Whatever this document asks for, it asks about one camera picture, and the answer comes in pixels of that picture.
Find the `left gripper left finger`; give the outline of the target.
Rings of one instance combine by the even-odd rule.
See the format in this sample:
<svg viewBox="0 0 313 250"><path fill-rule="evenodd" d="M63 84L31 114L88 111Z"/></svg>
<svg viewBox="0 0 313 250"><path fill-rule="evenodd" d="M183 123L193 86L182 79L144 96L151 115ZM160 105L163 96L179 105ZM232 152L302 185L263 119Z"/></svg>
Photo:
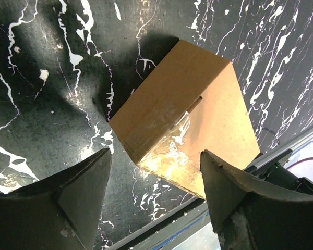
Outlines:
<svg viewBox="0 0 313 250"><path fill-rule="evenodd" d="M93 249L111 164L104 148L41 181L0 193L0 249Z"/></svg>

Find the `brown cardboard express box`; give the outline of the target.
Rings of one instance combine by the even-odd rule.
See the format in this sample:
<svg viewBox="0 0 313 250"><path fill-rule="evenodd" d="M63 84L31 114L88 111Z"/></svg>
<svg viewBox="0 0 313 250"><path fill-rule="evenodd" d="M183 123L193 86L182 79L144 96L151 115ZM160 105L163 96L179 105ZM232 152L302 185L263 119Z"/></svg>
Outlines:
<svg viewBox="0 0 313 250"><path fill-rule="evenodd" d="M199 198L202 151L239 169L260 152L232 63L184 40L109 124L135 165Z"/></svg>

